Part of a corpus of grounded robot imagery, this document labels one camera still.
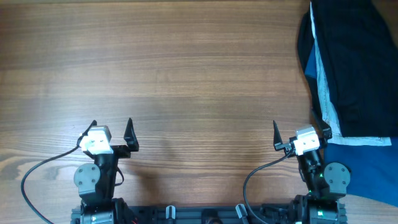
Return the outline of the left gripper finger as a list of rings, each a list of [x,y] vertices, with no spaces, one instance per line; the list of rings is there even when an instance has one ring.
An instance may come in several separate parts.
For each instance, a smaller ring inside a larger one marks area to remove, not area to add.
[[[96,120],[93,120],[93,121],[91,122],[91,124],[88,126],[88,128],[87,128],[83,133],[80,134],[80,137],[78,138],[77,143],[76,143],[77,146],[79,146],[80,143],[81,143],[81,141],[82,141],[82,139],[83,139],[85,136],[88,135],[88,131],[89,131],[93,126],[96,126],[96,125],[97,125],[97,121],[96,121]]]
[[[134,126],[131,118],[129,118],[127,121],[124,140],[131,152],[137,152],[139,150],[139,143],[134,132]]]

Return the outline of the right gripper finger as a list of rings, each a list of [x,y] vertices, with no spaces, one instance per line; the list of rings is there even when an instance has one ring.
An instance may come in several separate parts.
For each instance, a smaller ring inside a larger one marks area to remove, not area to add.
[[[312,115],[317,124],[318,129],[322,132],[322,136],[325,139],[331,139],[332,138],[331,127],[326,122],[324,122],[324,120],[318,117],[316,111],[313,108],[312,108]]]
[[[277,123],[275,120],[273,120],[273,127],[274,127],[274,140],[273,140],[273,145],[275,149],[282,149],[283,148],[283,142],[282,138],[280,136],[280,132],[277,126]]]

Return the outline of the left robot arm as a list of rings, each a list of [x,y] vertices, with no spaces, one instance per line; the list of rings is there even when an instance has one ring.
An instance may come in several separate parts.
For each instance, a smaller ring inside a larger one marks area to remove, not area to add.
[[[138,217],[122,198],[114,197],[116,176],[122,174],[120,159],[128,159],[139,150],[132,119],[128,119],[123,139],[125,144],[110,145],[109,128],[93,121],[78,138],[77,146],[91,159],[77,168],[73,180],[81,198],[79,209],[72,210],[72,224],[138,223]]]

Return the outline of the black shorts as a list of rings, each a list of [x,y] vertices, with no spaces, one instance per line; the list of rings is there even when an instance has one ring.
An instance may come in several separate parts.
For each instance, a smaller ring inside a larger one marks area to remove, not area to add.
[[[397,136],[397,47],[371,1],[312,1],[318,47],[344,137]]]

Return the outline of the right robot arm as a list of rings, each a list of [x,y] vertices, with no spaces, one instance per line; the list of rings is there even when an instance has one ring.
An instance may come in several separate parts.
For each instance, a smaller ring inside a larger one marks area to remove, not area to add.
[[[332,138],[329,124],[320,119],[316,112],[313,117],[318,129],[312,125],[295,131],[288,142],[282,142],[277,123],[274,126],[274,149],[284,151],[287,157],[296,157],[299,174],[305,182],[308,193],[296,195],[288,204],[262,205],[262,214],[272,223],[321,223],[344,224],[348,222],[345,205],[339,199],[346,196],[351,181],[351,170],[339,162],[326,164],[320,151]]]

